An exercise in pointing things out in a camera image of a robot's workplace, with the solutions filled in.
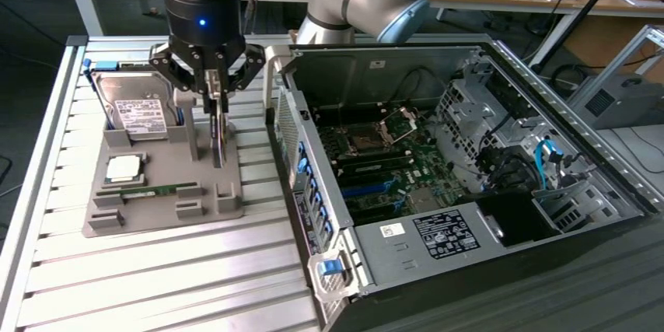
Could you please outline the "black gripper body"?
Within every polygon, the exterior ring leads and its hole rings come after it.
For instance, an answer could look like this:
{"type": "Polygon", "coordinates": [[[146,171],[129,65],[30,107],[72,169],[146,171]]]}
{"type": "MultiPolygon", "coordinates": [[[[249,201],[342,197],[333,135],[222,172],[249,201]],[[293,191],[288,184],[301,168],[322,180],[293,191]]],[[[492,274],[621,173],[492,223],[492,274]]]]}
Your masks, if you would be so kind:
{"type": "Polygon", "coordinates": [[[164,0],[170,52],[202,77],[214,70],[234,88],[242,74],[226,72],[245,53],[240,0],[164,0]]]}

